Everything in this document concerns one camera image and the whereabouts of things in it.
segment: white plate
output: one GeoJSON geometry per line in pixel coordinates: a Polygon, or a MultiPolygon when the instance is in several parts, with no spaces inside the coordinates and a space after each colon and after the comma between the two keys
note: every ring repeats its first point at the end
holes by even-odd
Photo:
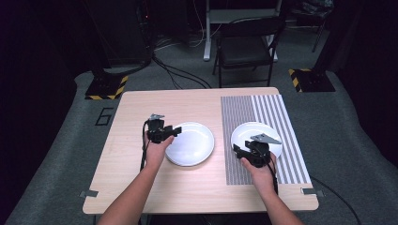
{"type": "MultiPolygon", "coordinates": [[[[269,137],[282,142],[278,132],[272,127],[265,125],[263,123],[249,122],[239,125],[234,130],[231,136],[231,146],[234,146],[234,144],[236,144],[237,146],[240,147],[240,149],[249,152],[250,151],[249,148],[245,146],[245,141],[251,142],[252,141],[252,139],[250,138],[251,136],[262,133],[265,133],[269,137]]],[[[282,152],[282,145],[276,143],[269,143],[269,151],[271,151],[275,155],[275,157],[278,158],[282,152]]]]}
{"type": "Polygon", "coordinates": [[[198,123],[187,122],[177,125],[182,132],[166,149],[166,156],[178,166],[194,166],[208,158],[214,148],[211,131],[198,123]]]}

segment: black and white striped pattern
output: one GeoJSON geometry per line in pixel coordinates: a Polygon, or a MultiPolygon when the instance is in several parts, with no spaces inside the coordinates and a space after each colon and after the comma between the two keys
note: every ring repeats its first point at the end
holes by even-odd
{"type": "Polygon", "coordinates": [[[235,128],[247,122],[260,122],[274,128],[283,141],[278,157],[279,184],[311,183],[295,132],[281,95],[222,97],[222,127],[227,185],[249,185],[250,174],[237,160],[231,146],[235,128]]]}

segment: hazard tape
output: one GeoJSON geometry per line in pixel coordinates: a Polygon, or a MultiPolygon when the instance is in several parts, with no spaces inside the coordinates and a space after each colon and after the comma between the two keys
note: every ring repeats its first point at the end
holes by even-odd
{"type": "Polygon", "coordinates": [[[303,68],[303,69],[289,69],[290,78],[292,78],[292,82],[293,82],[293,85],[294,85],[295,88],[296,88],[296,91],[297,91],[297,92],[302,92],[301,86],[299,85],[299,80],[298,80],[298,78],[297,78],[297,76],[296,76],[296,71],[297,71],[297,70],[300,70],[300,71],[311,71],[311,70],[308,69],[308,68],[303,68]]]}
{"type": "Polygon", "coordinates": [[[117,89],[116,93],[113,96],[85,96],[85,99],[92,99],[92,100],[117,99],[122,95],[123,89],[126,86],[128,78],[129,77],[126,76],[122,79],[119,88],[117,89]]]}

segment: cable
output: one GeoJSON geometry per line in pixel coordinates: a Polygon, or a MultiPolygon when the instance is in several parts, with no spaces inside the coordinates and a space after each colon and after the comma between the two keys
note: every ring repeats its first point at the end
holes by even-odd
{"type": "Polygon", "coordinates": [[[127,76],[127,75],[131,75],[132,73],[138,72],[143,68],[146,68],[146,66],[148,66],[149,63],[150,63],[150,61],[144,62],[144,63],[140,64],[140,66],[137,68],[132,68],[132,69],[129,69],[129,70],[126,70],[123,72],[118,72],[118,73],[111,73],[111,72],[107,72],[107,71],[104,71],[104,72],[106,75],[109,75],[109,76],[127,76]]]}
{"type": "Polygon", "coordinates": [[[193,0],[192,3],[193,3],[193,7],[195,8],[196,17],[198,18],[198,21],[199,21],[199,24],[200,24],[200,29],[202,30],[202,38],[200,39],[199,43],[194,45],[194,46],[190,46],[191,48],[195,48],[195,47],[198,47],[202,43],[202,41],[205,39],[204,38],[205,37],[205,31],[203,29],[203,25],[202,25],[202,22],[200,20],[198,10],[196,8],[195,0],[193,0]]]}
{"type": "MultiPolygon", "coordinates": [[[[194,42],[202,42],[202,40],[200,39],[200,40],[189,41],[189,43],[194,43],[194,42]]],[[[166,45],[163,45],[163,46],[157,46],[158,48],[155,48],[154,51],[162,50],[164,48],[168,48],[168,47],[175,46],[175,45],[180,45],[180,44],[182,44],[182,43],[181,42],[177,42],[177,43],[169,43],[169,44],[166,44],[166,45]]]]}
{"type": "Polygon", "coordinates": [[[204,225],[212,225],[212,224],[207,220],[207,218],[206,218],[205,215],[198,215],[198,217],[200,218],[202,224],[204,224],[204,225]]]}
{"type": "Polygon", "coordinates": [[[173,78],[173,75],[172,75],[172,74],[174,74],[174,75],[176,75],[176,76],[178,76],[178,77],[185,78],[185,79],[191,80],[191,81],[193,81],[193,82],[199,83],[199,84],[200,84],[202,87],[204,87],[204,88],[211,88],[210,84],[209,84],[207,81],[205,81],[205,80],[203,80],[202,78],[197,77],[197,76],[195,76],[195,75],[193,75],[193,74],[191,74],[191,73],[189,73],[189,72],[187,72],[187,71],[184,71],[184,70],[182,70],[182,69],[179,69],[179,68],[176,68],[176,67],[172,67],[172,66],[168,66],[168,65],[164,64],[158,57],[156,57],[155,54],[152,56],[152,59],[153,59],[153,61],[154,61],[156,64],[158,64],[161,68],[163,68],[163,69],[165,69],[165,70],[167,71],[167,73],[169,74],[170,78],[172,79],[172,82],[173,82],[173,84],[174,84],[174,86],[175,86],[176,89],[183,89],[183,88],[176,82],[176,80],[173,78]],[[188,74],[188,75],[190,75],[191,77],[187,77],[187,76],[178,74],[178,73],[176,73],[176,72],[173,72],[172,70],[170,70],[170,68],[171,68],[171,69],[174,69],[174,70],[176,70],[176,71],[179,71],[179,72],[188,74]]]}
{"type": "Polygon", "coordinates": [[[160,39],[156,44],[155,44],[155,50],[157,51],[159,49],[168,47],[168,45],[170,45],[172,43],[172,39],[171,38],[163,38],[160,39]]]}
{"type": "MultiPolygon", "coordinates": [[[[260,156],[262,156],[262,159],[263,159],[265,162],[268,161],[267,157],[264,156],[264,155],[261,153],[261,151],[260,151],[259,149],[255,148],[255,150],[260,154],[260,156]]],[[[276,178],[275,163],[274,163],[274,161],[272,160],[272,157],[271,157],[271,156],[269,156],[269,159],[270,159],[270,161],[267,163],[267,166],[268,166],[269,171],[271,172],[271,175],[272,175],[272,181],[273,181],[273,186],[274,186],[275,192],[278,194],[278,179],[276,178]]]]}
{"type": "Polygon", "coordinates": [[[146,126],[148,123],[149,123],[149,120],[146,120],[146,121],[144,122],[144,125],[143,125],[143,156],[141,157],[141,167],[140,167],[140,171],[144,168],[145,159],[146,159],[146,149],[148,148],[149,143],[150,143],[150,142],[148,142],[148,144],[145,144],[145,126],[146,126]]]}
{"type": "MultiPolygon", "coordinates": [[[[225,9],[228,9],[228,5],[229,5],[229,0],[226,1],[225,9]]],[[[217,33],[217,31],[219,31],[219,29],[221,27],[222,27],[222,23],[220,23],[219,27],[217,27],[217,29],[213,32],[213,34],[210,35],[210,37],[212,38],[217,33]]]]}
{"type": "Polygon", "coordinates": [[[327,186],[325,183],[321,182],[320,180],[318,180],[317,178],[311,176],[311,179],[313,179],[314,181],[316,181],[317,183],[319,183],[320,185],[322,185],[323,187],[327,188],[328,190],[330,190],[333,194],[335,194],[341,201],[343,201],[343,203],[345,203],[345,205],[349,208],[349,210],[351,211],[351,213],[354,215],[355,219],[357,220],[357,223],[360,225],[362,224],[360,222],[360,218],[358,217],[357,213],[355,212],[354,208],[345,200],[343,199],[342,196],[340,196],[335,190],[333,190],[331,187],[327,186]]]}

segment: wooden table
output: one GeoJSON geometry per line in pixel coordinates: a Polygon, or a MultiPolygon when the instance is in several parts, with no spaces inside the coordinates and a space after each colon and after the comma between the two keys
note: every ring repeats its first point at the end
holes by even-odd
{"type": "MultiPolygon", "coordinates": [[[[165,125],[197,122],[214,135],[208,159],[197,166],[180,167],[167,158],[161,164],[145,205],[145,214],[261,212],[263,205],[253,185],[227,186],[222,135],[223,96],[278,95],[273,87],[126,92],[104,145],[90,190],[86,214],[102,214],[138,174],[142,156],[142,128],[152,113],[163,114],[165,125]]],[[[279,185],[279,195],[294,211],[315,210],[314,195],[303,195],[310,184],[279,185]]]]}

